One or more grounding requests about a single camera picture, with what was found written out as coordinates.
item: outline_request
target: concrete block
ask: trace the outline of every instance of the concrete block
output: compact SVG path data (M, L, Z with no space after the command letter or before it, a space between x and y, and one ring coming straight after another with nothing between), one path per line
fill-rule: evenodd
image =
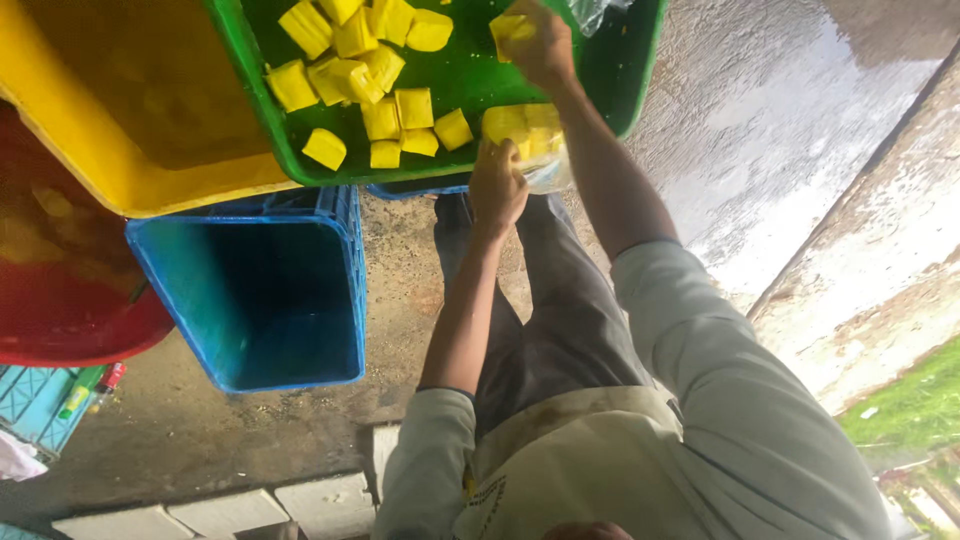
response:
M310 540L368 534L376 512L363 473L278 488L276 498Z
M208 538L229 537L234 532L290 520L266 490L208 499L167 508L170 515Z
M188 540L194 533L161 505L55 521L50 524L74 540Z
M376 474L376 497L383 504L383 472L387 459L400 440L400 426L377 426L373 428L373 472Z
M295 521L252 528L236 533L236 540L297 540L300 537L300 524Z

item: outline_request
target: green plastic tub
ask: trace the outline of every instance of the green plastic tub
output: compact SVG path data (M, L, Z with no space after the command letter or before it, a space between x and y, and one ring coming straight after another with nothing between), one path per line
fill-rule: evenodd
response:
M370 142L359 106L325 107L320 103L287 113L263 80L265 63L279 66L297 58L306 61L298 45L277 24L296 0L204 1L270 136L277 162L299 184L382 184L469 171L476 158L484 110L545 101L512 64L496 60L488 24L511 0L453 0L446 6L439 0L409 0L415 8L449 15L454 30L446 47L436 53L394 47L407 62L394 88L429 87L434 117L463 109L477 140L453 152L441 147L435 158L403 153L398 169L370 169ZM639 115L653 71L666 0L636 0L627 12L608 10L603 26L590 39L580 34L564 0L546 3L573 29L577 72L594 105L617 135L627 135ZM331 171L300 151L314 128L330 130L347 145L340 170Z

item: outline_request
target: hand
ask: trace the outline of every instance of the hand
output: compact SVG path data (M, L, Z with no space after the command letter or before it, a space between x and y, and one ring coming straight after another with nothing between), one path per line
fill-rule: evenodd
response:
M533 37L508 39L503 44L528 81L551 96L577 81L570 27L559 15L540 0L516 0L505 14L527 15L527 20L537 27Z
M480 143L469 193L473 228L487 239L503 239L527 206L530 188L523 173L514 169L519 160L520 152L509 138L500 146L485 138Z

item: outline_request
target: man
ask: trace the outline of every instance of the man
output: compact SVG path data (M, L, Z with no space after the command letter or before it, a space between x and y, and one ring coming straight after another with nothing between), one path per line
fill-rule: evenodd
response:
M537 25L507 47L560 112L616 296L560 199L528 197L515 145L483 143L472 216L462 197L436 203L446 302L373 537L889 537L855 448L710 285L590 103L569 28L535 0L511 11ZM534 303L525 326L495 277L514 225Z

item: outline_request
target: blue plastic basket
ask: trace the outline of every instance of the blue plastic basket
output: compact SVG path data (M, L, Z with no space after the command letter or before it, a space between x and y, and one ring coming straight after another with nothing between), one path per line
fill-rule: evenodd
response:
M0 523L0 540L48 540L48 538L12 525Z
M60 457L90 403L66 420L57 416L80 370L0 365L0 429L33 444L43 461Z
M421 178L404 182L389 182L386 184L369 184L367 191L374 197L386 201L399 201L433 193L463 193L467 191L467 182L472 173L457 173L433 178Z
M356 186L131 220L127 241L221 390L363 377L367 274Z

